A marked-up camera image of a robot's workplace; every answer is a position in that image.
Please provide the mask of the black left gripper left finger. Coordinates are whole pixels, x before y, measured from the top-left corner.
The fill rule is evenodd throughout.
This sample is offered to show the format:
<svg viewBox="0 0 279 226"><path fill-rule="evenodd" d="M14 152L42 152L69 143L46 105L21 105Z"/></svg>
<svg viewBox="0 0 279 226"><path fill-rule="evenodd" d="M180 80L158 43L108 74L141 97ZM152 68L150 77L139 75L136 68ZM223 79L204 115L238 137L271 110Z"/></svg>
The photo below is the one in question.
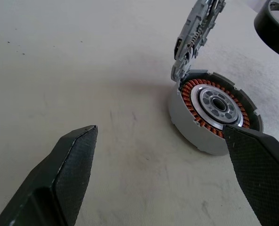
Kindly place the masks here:
<svg viewBox="0 0 279 226"><path fill-rule="evenodd" d="M0 214L0 226L73 226L88 187L96 125L62 136Z"/></svg>

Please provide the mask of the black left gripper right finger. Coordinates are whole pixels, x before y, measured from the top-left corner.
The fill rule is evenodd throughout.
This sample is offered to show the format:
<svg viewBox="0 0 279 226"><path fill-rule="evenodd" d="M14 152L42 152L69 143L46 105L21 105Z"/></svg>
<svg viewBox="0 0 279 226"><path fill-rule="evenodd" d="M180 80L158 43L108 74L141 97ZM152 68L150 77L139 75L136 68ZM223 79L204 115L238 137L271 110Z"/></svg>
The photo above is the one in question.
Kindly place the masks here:
<svg viewBox="0 0 279 226"><path fill-rule="evenodd" d="M223 134L239 186L263 226L279 226L279 141L225 125Z"/></svg>

